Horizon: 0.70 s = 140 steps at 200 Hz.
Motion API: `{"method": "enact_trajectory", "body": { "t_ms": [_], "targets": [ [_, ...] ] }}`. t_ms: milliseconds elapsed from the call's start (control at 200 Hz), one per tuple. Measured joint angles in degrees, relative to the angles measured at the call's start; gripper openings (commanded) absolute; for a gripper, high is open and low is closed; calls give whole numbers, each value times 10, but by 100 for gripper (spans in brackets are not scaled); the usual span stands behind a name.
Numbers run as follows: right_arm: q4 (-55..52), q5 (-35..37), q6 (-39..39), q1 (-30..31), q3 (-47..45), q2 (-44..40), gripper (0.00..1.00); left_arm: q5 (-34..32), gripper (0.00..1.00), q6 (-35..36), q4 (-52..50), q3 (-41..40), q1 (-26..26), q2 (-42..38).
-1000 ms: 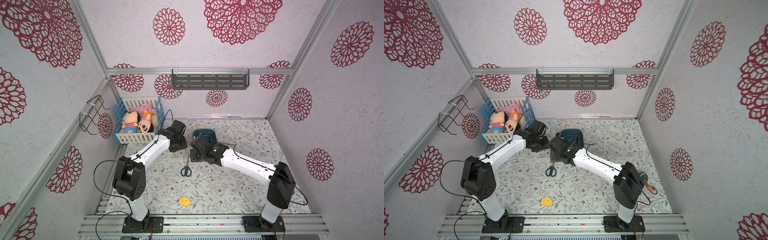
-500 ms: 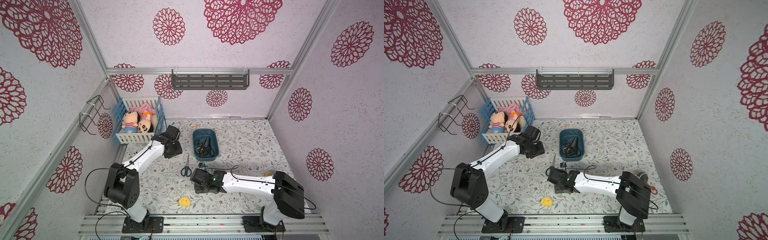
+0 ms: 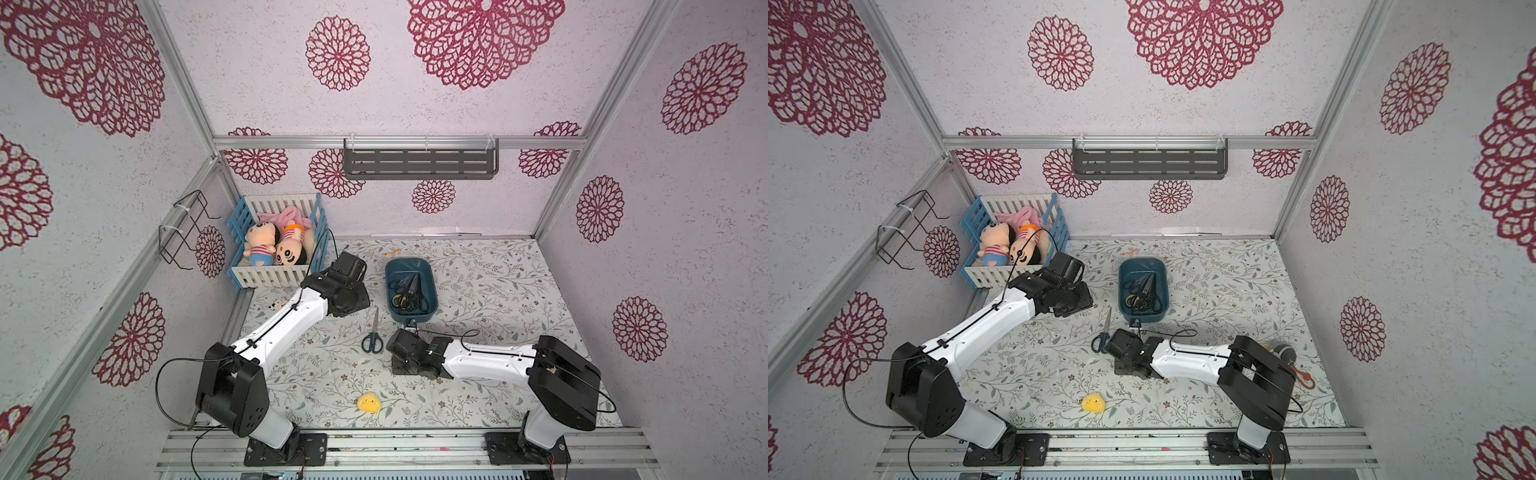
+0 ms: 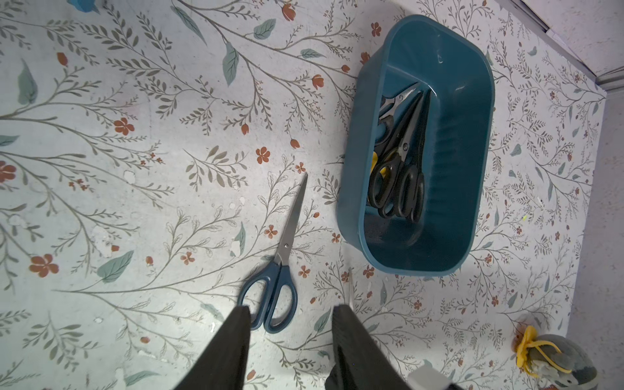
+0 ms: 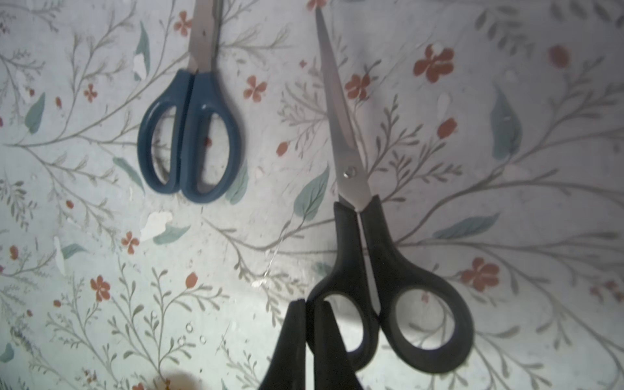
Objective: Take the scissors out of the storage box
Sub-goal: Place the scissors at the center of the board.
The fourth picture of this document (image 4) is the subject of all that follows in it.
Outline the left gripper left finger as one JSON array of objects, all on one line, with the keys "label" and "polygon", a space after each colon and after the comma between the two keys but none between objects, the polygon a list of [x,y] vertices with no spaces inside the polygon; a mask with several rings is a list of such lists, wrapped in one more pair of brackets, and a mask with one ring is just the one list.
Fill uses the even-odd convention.
[{"label": "left gripper left finger", "polygon": [[250,348],[251,314],[235,307],[175,390],[242,389]]}]

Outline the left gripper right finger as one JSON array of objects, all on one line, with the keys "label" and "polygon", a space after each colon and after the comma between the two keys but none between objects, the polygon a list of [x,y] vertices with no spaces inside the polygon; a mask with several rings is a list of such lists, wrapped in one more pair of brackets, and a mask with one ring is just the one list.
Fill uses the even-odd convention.
[{"label": "left gripper right finger", "polygon": [[335,365],[325,381],[326,389],[409,388],[350,306],[335,306],[331,316]]}]

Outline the blue handled scissors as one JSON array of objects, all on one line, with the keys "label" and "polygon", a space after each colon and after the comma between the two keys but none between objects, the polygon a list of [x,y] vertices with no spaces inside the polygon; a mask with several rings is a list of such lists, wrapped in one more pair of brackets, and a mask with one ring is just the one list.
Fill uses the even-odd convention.
[{"label": "blue handled scissors", "polygon": [[[279,241],[276,255],[273,257],[273,260],[271,260],[261,271],[251,276],[250,279],[243,284],[239,293],[237,305],[241,306],[243,305],[245,295],[254,284],[258,282],[264,282],[266,284],[264,293],[260,300],[258,312],[251,321],[251,329],[253,331],[259,329],[261,326],[264,326],[265,331],[270,334],[282,332],[287,326],[290,325],[296,314],[298,295],[290,272],[289,258],[297,232],[297,223],[303,207],[307,182],[308,175],[305,174],[302,178],[302,183],[292,205],[289,218],[283,229],[283,234]],[[279,321],[279,323],[276,323],[276,320],[274,320],[274,313],[283,288],[288,288],[290,290],[292,301],[288,312],[281,317],[281,321]]]}]

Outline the large black scissors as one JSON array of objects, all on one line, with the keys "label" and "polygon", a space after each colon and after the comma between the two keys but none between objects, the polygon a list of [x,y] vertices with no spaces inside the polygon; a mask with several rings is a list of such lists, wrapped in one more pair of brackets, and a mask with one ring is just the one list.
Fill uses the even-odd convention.
[{"label": "large black scissors", "polygon": [[431,103],[431,93],[423,92],[412,120],[416,123],[411,147],[407,152],[405,165],[399,172],[393,195],[388,207],[379,211],[385,219],[401,217],[416,224],[422,217],[425,198],[425,178],[423,173],[423,154],[426,141],[427,121]]}]

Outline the black handled steel scissors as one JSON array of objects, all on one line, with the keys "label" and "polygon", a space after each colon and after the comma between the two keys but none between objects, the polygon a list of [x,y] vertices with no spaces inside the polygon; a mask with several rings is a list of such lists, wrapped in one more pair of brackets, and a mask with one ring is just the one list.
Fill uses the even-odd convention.
[{"label": "black handled steel scissors", "polygon": [[367,201],[379,211],[388,207],[399,172],[405,165],[416,125],[412,118],[422,98],[423,92],[418,92],[400,121],[386,132],[382,141],[375,144],[376,159],[370,171]]}]

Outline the teal plastic storage box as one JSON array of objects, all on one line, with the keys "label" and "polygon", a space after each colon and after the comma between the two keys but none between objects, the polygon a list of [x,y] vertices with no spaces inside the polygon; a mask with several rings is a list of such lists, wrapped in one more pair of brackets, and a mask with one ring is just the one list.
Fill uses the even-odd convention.
[{"label": "teal plastic storage box", "polygon": [[495,85],[483,52],[426,16],[388,33],[357,79],[336,219],[377,270],[447,276],[471,250]]}]

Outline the small black handled scissors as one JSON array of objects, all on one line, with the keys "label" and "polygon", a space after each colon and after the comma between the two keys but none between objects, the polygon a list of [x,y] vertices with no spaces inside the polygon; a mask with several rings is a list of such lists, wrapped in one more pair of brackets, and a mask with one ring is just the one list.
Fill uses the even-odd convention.
[{"label": "small black handled scissors", "polygon": [[404,89],[403,91],[401,91],[395,97],[391,97],[391,98],[382,97],[379,121],[384,120],[390,116],[394,116],[394,113],[398,109],[398,107],[404,102],[406,102],[408,97],[411,96],[411,94],[414,91],[419,90],[419,85],[420,83],[416,82],[412,84],[411,86],[407,87],[406,89]]}]

